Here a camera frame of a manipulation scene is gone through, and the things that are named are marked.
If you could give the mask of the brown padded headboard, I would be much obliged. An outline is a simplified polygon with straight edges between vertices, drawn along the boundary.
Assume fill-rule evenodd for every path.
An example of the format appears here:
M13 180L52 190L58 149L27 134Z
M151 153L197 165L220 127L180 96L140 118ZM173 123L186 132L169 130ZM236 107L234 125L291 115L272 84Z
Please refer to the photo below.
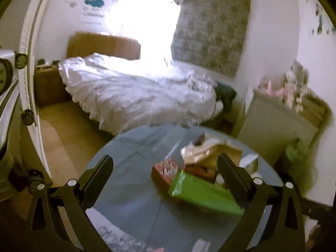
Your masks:
M69 37L66 58L83 58L93 53L138 60L141 56L141 44L131 38L81 31Z

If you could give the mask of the green gum box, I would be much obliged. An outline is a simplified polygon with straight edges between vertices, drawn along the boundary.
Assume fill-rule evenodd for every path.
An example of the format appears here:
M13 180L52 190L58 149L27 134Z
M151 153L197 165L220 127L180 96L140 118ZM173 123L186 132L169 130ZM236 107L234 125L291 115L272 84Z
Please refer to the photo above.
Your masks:
M169 195L215 212L235 216L242 216L244 213L244 209L236 203L229 190L204 181L185 171L179 171L175 175L169 188Z

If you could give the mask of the grey plush toy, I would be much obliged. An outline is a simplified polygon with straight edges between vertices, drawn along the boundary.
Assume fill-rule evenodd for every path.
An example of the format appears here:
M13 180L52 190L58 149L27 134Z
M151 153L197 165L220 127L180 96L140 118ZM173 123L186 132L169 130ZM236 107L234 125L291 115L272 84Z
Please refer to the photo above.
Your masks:
M287 90L285 104L288 108L294 109L297 104L301 103L307 93L308 79L308 70L299 61L294 60L285 79L285 89Z

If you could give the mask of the dark green clothing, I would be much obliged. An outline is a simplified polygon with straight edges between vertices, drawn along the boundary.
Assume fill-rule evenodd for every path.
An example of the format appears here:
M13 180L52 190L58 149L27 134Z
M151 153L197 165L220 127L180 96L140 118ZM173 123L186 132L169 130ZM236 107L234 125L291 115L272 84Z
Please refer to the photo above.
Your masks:
M229 113L232 110L233 101L237 95L236 91L229 85L224 83L217 83L215 87L216 101L221 101L223 104L223 111Z

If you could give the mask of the pink plush toy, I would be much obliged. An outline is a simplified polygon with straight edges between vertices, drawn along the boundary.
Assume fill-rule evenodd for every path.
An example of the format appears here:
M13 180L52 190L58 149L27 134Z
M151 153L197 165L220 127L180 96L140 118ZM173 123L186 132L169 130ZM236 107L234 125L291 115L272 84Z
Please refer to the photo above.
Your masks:
M271 97L282 97L287 92L285 87L286 76L263 75L258 79L257 88L260 92Z

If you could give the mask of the white cabinet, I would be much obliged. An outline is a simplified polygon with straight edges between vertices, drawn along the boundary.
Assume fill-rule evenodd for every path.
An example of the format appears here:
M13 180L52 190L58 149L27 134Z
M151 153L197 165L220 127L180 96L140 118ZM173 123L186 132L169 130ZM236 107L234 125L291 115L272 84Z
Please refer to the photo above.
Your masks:
M309 146L318 128L277 99L249 87L232 136L274 165L296 139Z

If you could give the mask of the white ruffled duvet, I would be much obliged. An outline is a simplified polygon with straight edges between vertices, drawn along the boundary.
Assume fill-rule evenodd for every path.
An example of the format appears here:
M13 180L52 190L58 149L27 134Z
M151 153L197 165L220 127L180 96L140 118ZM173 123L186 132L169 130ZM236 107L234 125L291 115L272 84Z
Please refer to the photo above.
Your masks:
M58 69L73 102L112 135L143 125L199 125L223 110L212 78L164 62L93 53L62 60Z

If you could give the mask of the white paper bag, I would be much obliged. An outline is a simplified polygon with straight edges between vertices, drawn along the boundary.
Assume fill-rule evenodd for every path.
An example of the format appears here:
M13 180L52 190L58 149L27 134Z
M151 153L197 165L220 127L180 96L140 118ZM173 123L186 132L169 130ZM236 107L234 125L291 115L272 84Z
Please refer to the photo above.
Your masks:
M181 149L181 157L185 165L198 165L212 171L217 171L217 159L220 154L227 154L235 165L240 164L242 149L227 139L219 139L205 133L203 143L196 146L191 142Z

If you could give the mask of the white door frame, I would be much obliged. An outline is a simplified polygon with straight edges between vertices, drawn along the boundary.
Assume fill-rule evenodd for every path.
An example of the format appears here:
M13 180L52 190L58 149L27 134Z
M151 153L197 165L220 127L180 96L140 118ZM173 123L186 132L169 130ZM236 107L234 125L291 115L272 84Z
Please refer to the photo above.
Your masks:
M22 106L22 121L28 134L30 145L26 147L29 156L26 160L27 168L40 171L46 183L52 183L49 165L45 156L42 141L41 122L34 96L34 73L36 45L43 17L49 0L31 0L27 8L19 52L28 56L27 65L19 71L19 89Z

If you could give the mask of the red snack box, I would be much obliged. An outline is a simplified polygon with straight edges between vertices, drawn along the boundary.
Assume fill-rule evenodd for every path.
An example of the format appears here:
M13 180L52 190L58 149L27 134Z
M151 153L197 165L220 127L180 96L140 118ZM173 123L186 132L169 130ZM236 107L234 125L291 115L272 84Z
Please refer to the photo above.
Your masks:
M181 170L181 166L171 158L156 163L151 169L153 182L165 192L168 192L176 174Z

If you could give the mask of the floral roman blind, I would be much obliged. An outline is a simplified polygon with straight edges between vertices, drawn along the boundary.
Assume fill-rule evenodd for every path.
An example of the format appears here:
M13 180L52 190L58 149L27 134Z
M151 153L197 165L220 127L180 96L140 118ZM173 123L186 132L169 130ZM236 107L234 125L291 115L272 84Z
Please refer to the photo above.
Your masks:
M251 0L182 0L171 43L173 60L234 77Z

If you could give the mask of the silver suitcase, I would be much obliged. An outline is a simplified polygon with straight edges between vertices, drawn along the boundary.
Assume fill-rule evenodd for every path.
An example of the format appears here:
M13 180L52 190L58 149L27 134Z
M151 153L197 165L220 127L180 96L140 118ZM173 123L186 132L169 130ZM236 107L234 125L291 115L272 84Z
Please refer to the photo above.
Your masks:
M16 53L1 49L1 201L25 189L27 176L21 153L21 102Z

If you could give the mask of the wooden nightstand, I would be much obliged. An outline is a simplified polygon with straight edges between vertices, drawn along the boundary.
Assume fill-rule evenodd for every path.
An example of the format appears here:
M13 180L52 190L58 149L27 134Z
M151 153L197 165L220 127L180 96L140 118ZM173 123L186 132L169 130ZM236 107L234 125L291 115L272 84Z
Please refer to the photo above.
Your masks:
M39 108L66 102L70 99L57 65L36 67L34 73L34 97L35 103Z

